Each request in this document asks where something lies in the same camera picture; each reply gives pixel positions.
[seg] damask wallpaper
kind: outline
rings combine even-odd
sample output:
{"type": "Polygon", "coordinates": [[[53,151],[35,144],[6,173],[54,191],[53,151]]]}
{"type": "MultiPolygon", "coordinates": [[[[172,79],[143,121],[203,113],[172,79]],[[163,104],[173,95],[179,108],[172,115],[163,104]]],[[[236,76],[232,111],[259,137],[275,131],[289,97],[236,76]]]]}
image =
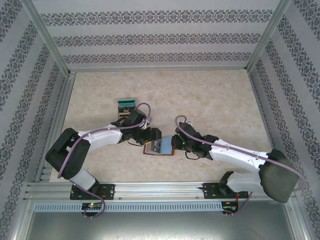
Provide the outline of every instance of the damask wallpaper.
{"type": "Polygon", "coordinates": [[[279,0],[35,0],[71,70],[244,67],[279,0]]]}
{"type": "Polygon", "coordinates": [[[308,185],[298,192],[320,239],[320,0],[294,0],[250,73],[272,144],[308,185]]]}
{"type": "Polygon", "coordinates": [[[0,240],[33,182],[64,76],[18,0],[0,1],[0,240]]]}

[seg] wall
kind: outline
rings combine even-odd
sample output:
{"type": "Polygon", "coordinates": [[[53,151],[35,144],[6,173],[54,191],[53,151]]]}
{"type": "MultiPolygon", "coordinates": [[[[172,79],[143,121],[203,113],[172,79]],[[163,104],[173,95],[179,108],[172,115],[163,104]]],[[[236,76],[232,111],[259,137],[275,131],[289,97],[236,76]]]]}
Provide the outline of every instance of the wall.
{"type": "Polygon", "coordinates": [[[0,240],[33,182],[64,76],[18,0],[0,1],[0,240]]]}
{"type": "Polygon", "coordinates": [[[279,0],[35,0],[72,70],[245,67],[279,0]]]}
{"type": "Polygon", "coordinates": [[[294,0],[250,73],[273,145],[308,185],[298,192],[320,239],[320,0],[294,0]]]}

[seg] purple cable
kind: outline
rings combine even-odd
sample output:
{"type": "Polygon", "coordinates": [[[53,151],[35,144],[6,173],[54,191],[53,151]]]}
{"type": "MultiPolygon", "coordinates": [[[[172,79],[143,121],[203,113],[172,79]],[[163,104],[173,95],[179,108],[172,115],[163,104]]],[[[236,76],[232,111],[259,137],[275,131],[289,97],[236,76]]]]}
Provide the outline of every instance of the purple cable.
{"type": "MultiPolygon", "coordinates": [[[[66,165],[67,165],[67,163],[68,163],[68,161],[69,161],[69,158],[70,158],[72,152],[74,151],[74,149],[76,148],[76,146],[78,145],[78,143],[79,143],[82,139],[84,139],[85,137],[89,136],[90,134],[95,134],[95,133],[98,133],[98,132],[104,132],[104,131],[110,131],[110,130],[133,129],[133,128],[139,127],[139,126],[141,126],[141,125],[144,125],[144,124],[148,121],[148,119],[149,119],[149,117],[150,117],[151,107],[150,107],[150,105],[149,105],[148,103],[142,102],[142,103],[138,104],[138,106],[136,106],[136,109],[138,109],[141,105],[146,105],[146,106],[148,107],[148,109],[149,109],[148,115],[146,116],[146,118],[145,118],[142,122],[140,122],[140,123],[138,123],[138,124],[136,124],[136,125],[133,125],[133,126],[121,126],[121,127],[111,127],[111,128],[103,127],[103,128],[99,128],[99,129],[90,131],[89,133],[86,133],[86,134],[82,135],[81,137],[79,137],[79,138],[74,142],[74,144],[72,145],[72,147],[71,147],[71,149],[69,150],[68,154],[66,155],[65,160],[64,160],[64,162],[63,162],[63,164],[62,164],[62,166],[61,166],[61,168],[60,168],[60,170],[59,170],[59,173],[58,173],[58,176],[57,176],[58,179],[61,178],[61,175],[62,175],[62,173],[63,173],[63,171],[64,171],[64,169],[65,169],[65,167],[66,167],[66,165]]],[[[98,217],[99,215],[101,215],[101,214],[105,211],[105,209],[106,209],[106,202],[105,202],[105,200],[104,200],[102,197],[99,197],[98,195],[95,195],[94,193],[85,190],[84,188],[82,188],[81,186],[77,185],[76,183],[74,183],[74,182],[71,181],[70,179],[69,179],[69,181],[70,181],[71,183],[73,183],[77,188],[79,188],[79,189],[81,189],[82,191],[84,191],[85,193],[90,194],[91,196],[93,196],[93,197],[95,197],[95,198],[98,198],[98,199],[100,199],[100,200],[102,201],[102,203],[103,203],[103,210],[100,211],[100,212],[98,212],[96,215],[91,216],[90,219],[93,219],[93,218],[98,217]]],[[[85,209],[85,210],[84,210],[84,213],[83,213],[85,218],[88,217],[88,216],[86,215],[86,211],[87,211],[87,209],[85,209]]]]}
{"type": "MultiPolygon", "coordinates": [[[[175,124],[176,124],[177,128],[178,128],[182,133],[184,133],[186,136],[188,136],[189,138],[191,138],[191,139],[193,139],[193,140],[195,140],[195,141],[198,141],[198,142],[204,143],[204,144],[208,144],[208,145],[212,145],[212,146],[216,146],[216,147],[223,148],[223,149],[234,150],[234,151],[236,151],[236,152],[249,155],[250,157],[257,157],[257,155],[254,154],[254,153],[247,152],[247,151],[245,151],[245,150],[241,150],[241,149],[238,149],[238,148],[236,148],[236,147],[232,147],[232,146],[228,147],[228,146],[225,146],[225,145],[221,145],[221,144],[217,144],[217,143],[213,143],[213,142],[208,142],[208,141],[204,141],[204,140],[201,140],[201,139],[199,139],[199,138],[196,138],[196,137],[188,134],[186,131],[184,131],[184,130],[180,127],[180,125],[179,125],[179,123],[178,123],[178,118],[184,118],[184,121],[186,122],[186,121],[187,121],[187,117],[184,116],[184,115],[179,115],[179,116],[177,116],[177,117],[175,118],[174,121],[175,121],[175,124]]],[[[301,185],[300,187],[294,189],[294,190],[293,190],[294,192],[299,191],[299,190],[302,190],[303,187],[307,184],[304,176],[302,176],[302,174],[301,174],[300,172],[298,172],[297,170],[295,170],[295,169],[293,169],[293,168],[291,168],[291,167],[289,167],[289,166],[287,166],[287,165],[284,165],[284,164],[282,164],[282,163],[280,163],[280,162],[274,161],[274,160],[269,159],[269,158],[265,158],[265,157],[263,157],[263,156],[258,156],[257,158],[259,158],[259,159],[261,159],[261,160],[264,160],[264,161],[266,161],[266,162],[269,162],[269,163],[278,165],[278,166],[280,166],[280,167],[283,167],[283,168],[285,168],[285,169],[293,172],[294,174],[296,174],[296,175],[302,180],[302,185],[301,185]]]]}

